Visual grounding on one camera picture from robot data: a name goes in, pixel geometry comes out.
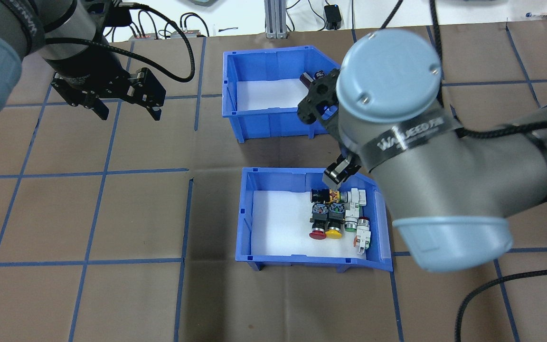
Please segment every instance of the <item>brown cardboard surface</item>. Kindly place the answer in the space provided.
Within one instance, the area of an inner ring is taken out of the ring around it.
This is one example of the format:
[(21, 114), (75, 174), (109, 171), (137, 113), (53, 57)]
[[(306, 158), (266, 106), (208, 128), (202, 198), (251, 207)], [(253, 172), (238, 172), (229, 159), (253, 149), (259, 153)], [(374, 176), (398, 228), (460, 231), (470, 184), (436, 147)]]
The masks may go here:
[[(426, 27), (407, 29), (430, 39)], [(445, 104), (467, 128), (486, 130), (547, 104), (547, 21), (441, 32)], [(254, 272), (234, 261), (241, 168), (326, 167), (339, 149), (326, 135), (237, 143), (221, 117), (223, 52), (313, 45), (340, 63), (353, 36), (192, 38), (191, 82), (156, 72), (174, 97), (158, 122), (118, 102), (107, 104), (108, 121), (82, 108), (43, 107), (52, 70), (37, 56), (25, 58), (14, 106), (0, 113), (0, 262), (7, 263), (0, 264), (0, 340), (169, 342), (176, 329), (180, 342), (451, 341), (460, 301), (498, 276), (493, 264), (426, 273), (395, 231), (392, 276), (301, 266)], [(180, 40), (140, 41), (134, 52), (174, 74), (189, 72)], [(130, 71), (142, 65), (131, 60)], [(54, 91), (47, 98), (61, 100)], [(514, 247), (547, 251), (547, 204), (509, 220)], [(67, 264), (44, 264), (61, 260)], [(547, 252), (506, 255), (500, 266), (504, 275), (543, 268)], [(533, 324), (547, 317), (547, 278), (507, 289), (514, 322), (493, 288), (466, 312), (465, 340), (512, 341), (513, 323), (522, 341), (547, 339), (547, 325)]]

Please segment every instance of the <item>power adapter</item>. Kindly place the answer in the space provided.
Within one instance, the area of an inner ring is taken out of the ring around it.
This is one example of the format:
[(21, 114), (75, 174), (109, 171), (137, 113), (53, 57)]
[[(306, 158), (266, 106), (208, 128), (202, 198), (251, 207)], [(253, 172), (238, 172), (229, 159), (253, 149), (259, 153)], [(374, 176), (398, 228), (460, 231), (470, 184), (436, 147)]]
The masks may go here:
[(337, 30), (341, 28), (341, 11), (337, 5), (327, 5), (324, 7), (324, 17), (326, 18), (326, 29)]

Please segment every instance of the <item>blue plastic bin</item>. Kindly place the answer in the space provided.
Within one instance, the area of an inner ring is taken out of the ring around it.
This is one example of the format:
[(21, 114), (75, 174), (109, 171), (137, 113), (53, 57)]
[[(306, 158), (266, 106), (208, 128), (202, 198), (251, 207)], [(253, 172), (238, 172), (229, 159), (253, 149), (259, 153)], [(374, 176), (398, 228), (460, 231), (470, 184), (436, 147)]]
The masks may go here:
[(237, 110), (237, 83), (297, 79), (304, 72), (313, 76), (340, 66), (313, 46), (228, 51), (223, 53), (222, 115), (231, 122), (240, 143), (246, 139), (272, 136), (328, 134), (319, 123), (305, 125), (297, 117), (297, 107)]
[(263, 266), (334, 266), (337, 272), (351, 267), (369, 267), (392, 271), (391, 249), (386, 216), (386, 204), (377, 184), (370, 178), (356, 174), (341, 186), (341, 191), (351, 188), (367, 191), (367, 205), (363, 215), (371, 219), (371, 245), (366, 260), (346, 257), (312, 257), (306, 255), (272, 256), (253, 255), (251, 251), (253, 228), (253, 199), (256, 190), (308, 192), (312, 188), (326, 188), (322, 182), (324, 169), (252, 168), (242, 171), (242, 188), (237, 216), (236, 261), (247, 262), (253, 270)]

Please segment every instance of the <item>white wall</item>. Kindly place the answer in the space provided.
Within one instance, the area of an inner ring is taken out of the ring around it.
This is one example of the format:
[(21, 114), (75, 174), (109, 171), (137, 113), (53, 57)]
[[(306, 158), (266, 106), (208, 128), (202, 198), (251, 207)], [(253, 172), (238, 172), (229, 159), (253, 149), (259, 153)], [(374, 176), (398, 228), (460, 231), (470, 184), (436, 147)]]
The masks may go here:
[[(296, 0), (287, 0), (287, 6)], [(378, 28), (386, 20), (397, 0), (354, 0), (356, 28)], [(187, 11), (194, 11), (204, 18), (211, 35), (247, 35), (264, 32), (264, 0), (216, 0), (211, 6), (199, 6), (190, 0), (140, 0), (158, 9), (174, 21)], [(351, 0), (329, 0), (341, 8), (343, 23), (341, 28), (351, 28)], [(311, 0), (313, 9), (322, 15), (325, 0)], [(436, 0), (438, 18), (441, 24), (463, 24), (473, 22), (499, 22), (528, 20), (529, 11), (547, 11), (547, 0)], [(311, 11), (308, 0), (301, 0), (297, 6), (289, 9), (297, 31), (313, 31), (323, 26), (321, 19)], [(138, 23), (134, 11), (134, 21)], [(145, 32), (152, 32), (152, 24), (146, 15), (142, 15)], [(393, 26), (420, 26), (431, 24), (428, 0), (404, 0), (400, 10), (390, 22)], [(164, 22), (156, 19), (159, 29)], [(190, 29), (202, 28), (197, 18), (187, 22)], [(236, 30), (217, 32), (218, 29), (237, 27)], [(119, 28), (115, 41), (126, 40), (131, 36), (130, 29)]]

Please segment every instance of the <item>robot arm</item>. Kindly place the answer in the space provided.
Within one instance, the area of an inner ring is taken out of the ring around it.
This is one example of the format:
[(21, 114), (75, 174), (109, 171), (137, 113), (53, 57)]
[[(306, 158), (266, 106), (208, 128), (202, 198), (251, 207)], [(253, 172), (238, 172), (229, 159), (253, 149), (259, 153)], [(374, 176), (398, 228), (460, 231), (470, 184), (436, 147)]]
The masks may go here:
[[(419, 266), (452, 271), (503, 255), (512, 246), (504, 218), (547, 201), (547, 129), (508, 134), (502, 127), (490, 139), (463, 130), (435, 102), (440, 67), (432, 46), (413, 33), (371, 33), (340, 72), (313, 83), (298, 115), (319, 120), (346, 151), (327, 169), (328, 185), (338, 186), (359, 161)], [(331, 106), (337, 113), (323, 120)], [(547, 106), (509, 126), (541, 121)]]
[[(20, 78), (22, 59), (38, 51), (57, 72), (52, 86), (71, 106), (89, 108), (105, 120), (108, 108), (100, 99), (122, 99), (145, 107), (159, 120), (166, 95), (163, 86), (146, 67), (128, 73), (113, 52), (103, 48), (108, 46), (102, 35), (105, 24), (129, 24), (132, 5), (120, 0), (0, 0), (0, 110)], [(120, 13), (122, 7), (127, 22), (121, 15), (120, 23), (119, 15), (109, 15)], [(182, 37), (193, 61), (189, 41)], [(48, 38), (85, 39), (97, 45), (45, 45)], [(191, 80), (193, 69), (182, 82)]]

